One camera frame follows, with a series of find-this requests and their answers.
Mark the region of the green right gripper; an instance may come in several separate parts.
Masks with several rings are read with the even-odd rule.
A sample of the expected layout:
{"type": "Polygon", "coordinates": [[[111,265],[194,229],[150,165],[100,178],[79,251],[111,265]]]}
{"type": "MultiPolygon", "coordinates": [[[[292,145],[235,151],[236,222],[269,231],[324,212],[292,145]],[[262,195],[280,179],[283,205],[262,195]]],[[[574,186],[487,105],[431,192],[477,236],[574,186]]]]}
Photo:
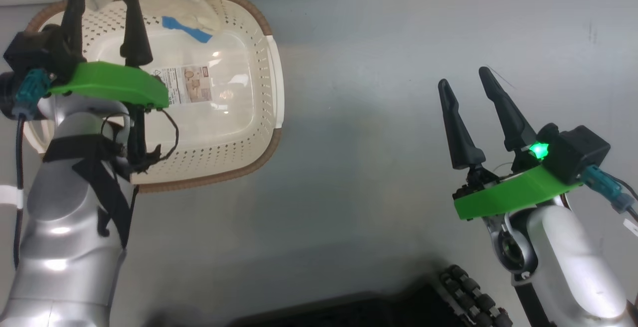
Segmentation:
{"type": "Polygon", "coordinates": [[[487,66],[478,74],[486,96],[494,104],[504,134],[504,147],[508,152],[520,152],[531,168],[518,173],[499,176],[481,166],[486,161],[483,150],[478,149],[460,116],[460,105],[446,79],[438,82],[438,93],[444,117],[445,134],[453,169],[469,169],[466,184],[453,193],[454,208],[461,220],[504,215],[535,206],[564,195],[581,186],[559,181],[541,162],[548,155],[549,145],[536,142],[536,132],[518,109],[511,97],[487,66]]]}

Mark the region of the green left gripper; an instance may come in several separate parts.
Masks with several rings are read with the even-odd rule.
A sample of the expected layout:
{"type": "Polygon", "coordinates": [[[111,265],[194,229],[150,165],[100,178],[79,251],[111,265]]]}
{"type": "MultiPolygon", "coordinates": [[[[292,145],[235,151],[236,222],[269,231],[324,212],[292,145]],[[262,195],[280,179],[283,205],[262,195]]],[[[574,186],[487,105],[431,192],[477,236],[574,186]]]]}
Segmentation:
{"type": "MultiPolygon", "coordinates": [[[[128,118],[125,145],[128,158],[147,154],[145,115],[169,106],[169,93],[160,79],[137,67],[153,61],[150,41],[139,0],[122,0],[126,5],[125,38],[119,54],[125,65],[96,61],[78,64],[70,82],[55,83],[49,90],[58,113],[91,112],[106,118],[118,114],[128,118]]],[[[86,0],[67,0],[62,16],[63,41],[80,62],[83,56],[82,18],[86,0]]]]}

